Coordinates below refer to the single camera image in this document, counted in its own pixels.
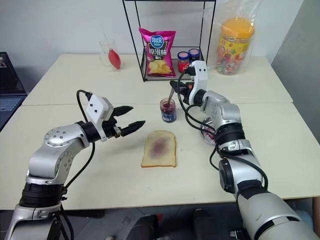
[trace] glass cup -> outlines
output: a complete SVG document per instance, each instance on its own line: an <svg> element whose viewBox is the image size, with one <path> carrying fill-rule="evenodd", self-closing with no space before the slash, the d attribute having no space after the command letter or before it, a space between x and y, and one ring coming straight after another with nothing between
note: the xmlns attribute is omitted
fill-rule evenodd
<svg viewBox="0 0 320 240"><path fill-rule="evenodd" d="M120 56L118 55L118 49L116 46L116 42L113 39L104 39L99 42L102 52L100 53L100 60L104 66L107 68L113 70L113 71L119 71L121 70L123 64L120 59Z"/></svg>

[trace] white table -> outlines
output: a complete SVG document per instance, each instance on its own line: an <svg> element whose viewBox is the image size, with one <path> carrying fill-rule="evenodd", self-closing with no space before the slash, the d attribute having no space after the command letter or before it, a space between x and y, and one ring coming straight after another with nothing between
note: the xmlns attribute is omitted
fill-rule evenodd
<svg viewBox="0 0 320 240"><path fill-rule="evenodd" d="M136 56L121 57L123 70L112 72L102 65L97 54L62 54L23 105L76 104L78 89L107 97L113 104L159 104L169 95L168 81L143 82ZM238 75L224 76L212 68L208 72L207 89L225 95L232 103L293 101L263 56L252 57L246 71Z"/></svg>
<svg viewBox="0 0 320 240"><path fill-rule="evenodd" d="M269 190L285 199L320 196L320 146L293 104L238 105L246 138L269 178ZM68 190L66 209L234 201L231 194L222 190L219 173L209 164L212 147L187 125L180 108L177 121L165 123L158 104L133 106L132 111L118 118L118 125L125 127L138 120L146 120L146 124L127 137L97 143L92 162ZM203 118L197 109L192 114ZM29 159L41 146L44 134L81 119L76 105L18 109L0 133L0 209L13 209L18 203ZM176 168L140 167L145 139L154 130L175 134ZM90 152L89 147L75 157L69 179L87 161Z"/></svg>

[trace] red object in cup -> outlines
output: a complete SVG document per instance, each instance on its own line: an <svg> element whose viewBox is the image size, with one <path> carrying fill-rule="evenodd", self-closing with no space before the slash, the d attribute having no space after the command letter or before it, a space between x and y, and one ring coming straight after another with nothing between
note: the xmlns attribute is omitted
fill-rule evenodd
<svg viewBox="0 0 320 240"><path fill-rule="evenodd" d="M109 49L108 57L109 57L110 63L111 63L116 69L120 69L120 67L121 67L120 57L119 57L119 55L118 55L112 48Z"/></svg>

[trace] laptop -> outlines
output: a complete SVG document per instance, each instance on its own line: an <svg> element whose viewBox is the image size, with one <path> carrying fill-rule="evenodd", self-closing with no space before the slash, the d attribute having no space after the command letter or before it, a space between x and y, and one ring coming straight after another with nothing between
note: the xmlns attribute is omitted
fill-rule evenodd
<svg viewBox="0 0 320 240"><path fill-rule="evenodd" d="M6 52L0 52L0 132L27 97Z"/></svg>

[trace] black wire rack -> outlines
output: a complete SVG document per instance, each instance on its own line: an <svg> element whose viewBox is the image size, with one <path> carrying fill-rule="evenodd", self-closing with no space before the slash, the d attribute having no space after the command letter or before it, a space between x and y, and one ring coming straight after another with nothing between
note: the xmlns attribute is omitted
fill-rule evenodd
<svg viewBox="0 0 320 240"><path fill-rule="evenodd" d="M200 36L199 36L199 42L198 44L195 45L191 45L191 46L184 46L184 45L173 45L171 47L171 58L172 58L172 66L173 69L175 71L176 74L176 78L174 77L165 77L165 76L149 76L147 75L147 56L146 56L146 45L143 41L142 38L139 39L139 41L142 41L142 45L143 46L143 51L142 51L142 57L141 54L138 54L138 50L137 50L137 44L136 44L136 40L134 38L133 35L133 31L132 31L132 27L131 27L131 22L129 20L129 16L128 16L128 10L126 7L126 4L128 4L128 2L131 2L132 4L134 4L134 8L135 8L135 13L136 13L136 18L137 18L137 23L138 26L141 27L141 20L140 20L140 15L139 15L139 10L138 10L138 4L137 2L164 2L163 4L166 4L165 2L200 2L203 3L203 8L202 8L202 17L201 19L199 19L199 21L201 21L201 29L200 29ZM207 45L204 46L204 44L202 43L203 41L203 31L204 31L204 12L206 9L206 3L207 2L211 2L211 4L213 4L212 6L212 17L210 19L210 27L209 27L209 35L208 35L208 41L207 41ZM214 16L215 16L215 10L216 10L216 0L122 0L123 3L123 8L124 8L124 12L125 12L125 17L128 23L128 27L129 27L129 31L130 31L130 35L131 35L131 39L132 39L132 43L133 43L133 47L134 47L134 52L136 55L136 59L138 61L138 65L139 65L139 69L141 72L141 76L142 76L142 80L144 82L146 81L169 81L169 80L175 80L179 77L179 71L178 71L178 57L177 52L181 52L181 51L188 51L188 49L199 49L200 51L200 59L201 60L205 60L205 62L208 62L208 57L209 57L209 50L210 50L210 41L211 41L211 34L212 34L212 29L213 29L213 23L214 23ZM182 80L190 80L191 77L188 74L185 74L185 76L182 78Z"/></svg>

